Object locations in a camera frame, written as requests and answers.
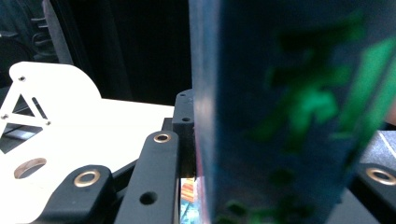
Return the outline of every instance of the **metal ring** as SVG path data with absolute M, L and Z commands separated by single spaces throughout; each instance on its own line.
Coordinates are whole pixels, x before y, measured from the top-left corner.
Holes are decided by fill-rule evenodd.
M 158 143 L 165 143 L 165 142 L 169 142 L 171 138 L 172 138 L 171 135 L 167 133 L 160 133 L 154 137 L 154 141 Z
M 82 177 L 84 175 L 93 175 L 93 179 L 88 180 L 88 181 L 84 181 L 82 180 Z M 97 170 L 90 170 L 90 171 L 86 171 L 84 173 L 79 174 L 76 178 L 75 178 L 75 185 L 78 188 L 85 188 L 88 187 L 94 183 L 96 183 L 100 178 L 100 173 Z
M 368 168 L 366 170 L 366 174 L 368 176 L 370 176 L 370 178 L 372 178 L 373 180 L 375 180 L 376 182 L 379 182 L 381 184 L 390 185 L 390 186 L 396 185 L 396 177 L 394 177 L 393 175 L 391 175 L 390 173 L 388 173 L 386 171 L 383 171 L 383 170 L 380 170 L 377 168 Z M 375 174 L 385 175 L 388 179 L 378 177 Z

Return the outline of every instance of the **round hole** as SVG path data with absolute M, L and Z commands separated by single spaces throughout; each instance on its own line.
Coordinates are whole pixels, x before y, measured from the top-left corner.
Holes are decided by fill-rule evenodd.
M 157 194 L 155 192 L 146 192 L 140 196 L 140 202 L 144 205 L 154 204 L 157 201 Z
M 171 135 L 166 133 L 160 133 L 154 137 L 154 141 L 158 143 L 165 143 L 171 140 Z
M 366 174 L 378 183 L 384 185 L 396 185 L 396 177 L 386 171 L 377 168 L 368 168 L 366 170 Z
M 47 163 L 44 158 L 37 158 L 27 162 L 24 162 L 14 171 L 14 177 L 16 179 L 24 179 L 29 175 L 34 174 L 37 170 L 43 167 Z
M 96 183 L 100 178 L 100 173 L 97 170 L 90 170 L 79 174 L 74 181 L 78 188 L 85 188 Z

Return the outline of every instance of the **colorful object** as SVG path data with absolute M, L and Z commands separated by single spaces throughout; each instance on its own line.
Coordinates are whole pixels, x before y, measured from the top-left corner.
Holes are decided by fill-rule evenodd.
M 323 223 L 396 93 L 392 1 L 190 1 L 203 222 Z

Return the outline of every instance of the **white surface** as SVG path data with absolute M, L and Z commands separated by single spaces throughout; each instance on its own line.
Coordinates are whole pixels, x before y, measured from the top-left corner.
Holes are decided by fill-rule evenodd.
M 0 223 L 29 223 L 42 212 L 51 193 L 73 170 L 101 164 L 112 172 L 138 158 L 146 137 L 159 131 L 172 106 L 101 99 L 93 82 L 71 65 L 17 63 L 10 69 L 10 92 L 0 109 L 1 128 L 7 122 L 43 127 L 7 154 L 0 153 Z M 12 114 L 22 94 L 35 117 Z M 50 120 L 32 108 L 35 97 Z M 14 177 L 26 161 L 44 158 L 34 174 Z

